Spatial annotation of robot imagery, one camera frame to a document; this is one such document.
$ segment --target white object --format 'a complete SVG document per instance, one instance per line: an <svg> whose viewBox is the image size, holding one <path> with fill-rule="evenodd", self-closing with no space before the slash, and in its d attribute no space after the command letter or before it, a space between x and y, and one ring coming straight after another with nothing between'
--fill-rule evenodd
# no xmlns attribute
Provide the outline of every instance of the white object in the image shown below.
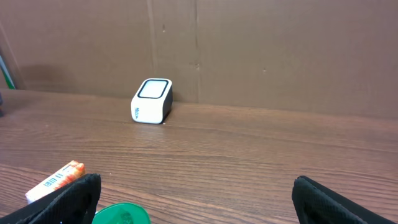
<svg viewBox="0 0 398 224"><path fill-rule="evenodd" d="M160 124L170 112L172 103L172 82L164 78L149 78L131 100L132 119L140 123Z"/></svg>

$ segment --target snack package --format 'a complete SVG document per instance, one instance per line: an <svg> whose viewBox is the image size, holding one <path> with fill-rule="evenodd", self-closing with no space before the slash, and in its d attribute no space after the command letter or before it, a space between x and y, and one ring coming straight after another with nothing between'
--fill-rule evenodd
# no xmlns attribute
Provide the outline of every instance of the snack package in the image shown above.
<svg viewBox="0 0 398 224"><path fill-rule="evenodd" d="M30 204L43 196L77 180L79 177L85 175L85 165L77 161L71 161L56 173L52 174L47 179L36 185L28 191L25 196L27 203Z"/></svg>

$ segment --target green cup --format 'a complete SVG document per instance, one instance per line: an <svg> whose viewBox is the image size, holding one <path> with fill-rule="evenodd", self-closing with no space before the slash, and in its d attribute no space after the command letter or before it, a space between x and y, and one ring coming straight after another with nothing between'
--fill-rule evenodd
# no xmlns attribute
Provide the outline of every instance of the green cup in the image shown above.
<svg viewBox="0 0 398 224"><path fill-rule="evenodd" d="M150 224L148 213L139 205L117 203L99 211L93 224Z"/></svg>

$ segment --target wood grain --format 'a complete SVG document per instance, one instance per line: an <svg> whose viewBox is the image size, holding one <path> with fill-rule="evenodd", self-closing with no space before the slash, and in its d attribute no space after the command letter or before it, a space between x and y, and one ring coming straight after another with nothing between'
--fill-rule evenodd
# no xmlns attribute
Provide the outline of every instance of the wood grain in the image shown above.
<svg viewBox="0 0 398 224"><path fill-rule="evenodd" d="M0 216L70 160L101 174L98 209L141 204L153 223L297 223L307 175L398 222L398 120L175 103L163 125L130 99L1 90Z"/></svg>

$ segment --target cardboard wall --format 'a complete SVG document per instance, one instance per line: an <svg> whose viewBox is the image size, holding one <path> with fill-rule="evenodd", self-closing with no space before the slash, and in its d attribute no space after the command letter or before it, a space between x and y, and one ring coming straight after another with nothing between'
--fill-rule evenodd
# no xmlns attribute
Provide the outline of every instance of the cardboard wall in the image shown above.
<svg viewBox="0 0 398 224"><path fill-rule="evenodd" d="M0 48L28 90L398 117L395 0L0 0Z"/></svg>

